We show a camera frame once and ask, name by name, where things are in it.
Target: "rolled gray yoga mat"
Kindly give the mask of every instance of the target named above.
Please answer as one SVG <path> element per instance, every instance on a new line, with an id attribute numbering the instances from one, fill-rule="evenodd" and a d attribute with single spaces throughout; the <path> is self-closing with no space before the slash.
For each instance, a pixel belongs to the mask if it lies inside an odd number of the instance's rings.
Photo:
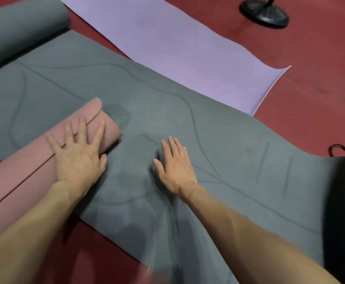
<path id="1" fill-rule="evenodd" d="M 35 14 L 40 8 L 46 11 Z M 15 22 L 19 12 L 25 25 Z M 68 23 L 58 0 L 1 8 L 0 61 Z M 172 283 L 236 283 L 200 222 L 154 176 L 151 161 L 171 135 L 187 147 L 209 192 L 324 265 L 322 234 L 345 232 L 345 157 L 302 152 L 247 114 L 73 31 L 0 67 L 0 159 L 95 96 L 123 138 L 76 209 L 83 221 Z M 329 203 L 338 207 L 336 219 L 334 209 L 325 212 Z M 336 244 L 345 249 L 345 237 Z"/>

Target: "red floor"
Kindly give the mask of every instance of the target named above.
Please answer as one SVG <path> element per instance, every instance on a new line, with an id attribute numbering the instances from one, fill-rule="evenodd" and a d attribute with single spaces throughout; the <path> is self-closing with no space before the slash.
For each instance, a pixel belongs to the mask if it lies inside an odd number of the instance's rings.
<path id="1" fill-rule="evenodd" d="M 0 0 L 0 6 L 12 1 Z M 291 18 L 283 30 L 263 28 L 246 20 L 238 12 L 242 0 L 167 1 L 242 44 L 264 63 L 276 68 L 292 65 L 265 98 L 255 118 L 312 154 L 325 156 L 329 145 L 345 145 L 345 0 L 277 0 Z M 119 52 L 70 13 L 72 29 Z M 100 248 L 92 244 L 96 239 L 100 239 Z M 65 259 L 73 262 L 66 264 L 69 274 L 56 282 L 83 283 L 84 279 L 88 284 L 130 283 L 136 274 L 134 259 L 118 252 L 80 221 L 75 223 L 65 247 L 68 245 L 70 254 Z M 115 267 L 122 270 L 115 272 Z"/>

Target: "rolled pink yoga mat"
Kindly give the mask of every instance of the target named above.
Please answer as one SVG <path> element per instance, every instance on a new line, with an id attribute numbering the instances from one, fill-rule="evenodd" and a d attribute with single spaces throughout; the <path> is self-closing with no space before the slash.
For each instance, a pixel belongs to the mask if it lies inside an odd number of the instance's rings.
<path id="1" fill-rule="evenodd" d="M 102 111 L 102 102 L 98 98 L 94 98 L 57 124 L 49 133 L 64 145 L 63 124 L 71 121 L 73 133 L 76 135 L 80 116 L 87 119 L 89 142 L 93 140 L 100 122 L 105 122 L 100 153 L 122 135 L 114 121 Z M 0 234 L 41 200 L 56 181 L 55 155 L 44 135 L 0 162 Z"/>

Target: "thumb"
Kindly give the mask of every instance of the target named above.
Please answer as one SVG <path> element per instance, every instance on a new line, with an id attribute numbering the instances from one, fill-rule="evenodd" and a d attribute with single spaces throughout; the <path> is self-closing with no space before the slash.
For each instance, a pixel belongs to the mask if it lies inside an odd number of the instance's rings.
<path id="1" fill-rule="evenodd" d="M 156 171 L 158 172 L 159 177 L 164 176 L 166 174 L 163 164 L 159 160 L 153 159 L 153 164 L 155 166 Z"/>
<path id="2" fill-rule="evenodd" d="M 100 172 L 103 173 L 105 171 L 105 166 L 106 166 L 106 162 L 107 162 L 108 158 L 106 156 L 106 154 L 102 154 L 102 156 L 100 157 Z"/>

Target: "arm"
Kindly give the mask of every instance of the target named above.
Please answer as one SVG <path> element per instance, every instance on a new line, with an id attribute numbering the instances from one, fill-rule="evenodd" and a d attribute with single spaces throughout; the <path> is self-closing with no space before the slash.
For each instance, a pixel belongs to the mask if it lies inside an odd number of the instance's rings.
<path id="1" fill-rule="evenodd" d="M 154 165 L 161 181 L 194 212 L 241 284 L 337 284 L 323 267 L 279 236 L 223 205 L 199 186 L 186 148 L 163 140 L 165 167 Z"/>
<path id="2" fill-rule="evenodd" d="M 85 119 L 80 119 L 77 143 L 71 123 L 67 123 L 64 149 L 48 136 L 57 158 L 58 182 L 0 235 L 0 284 L 26 284 L 33 280 L 58 230 L 105 170 L 106 155 L 99 159 L 98 153 L 104 128 L 102 123 L 89 145 Z"/>

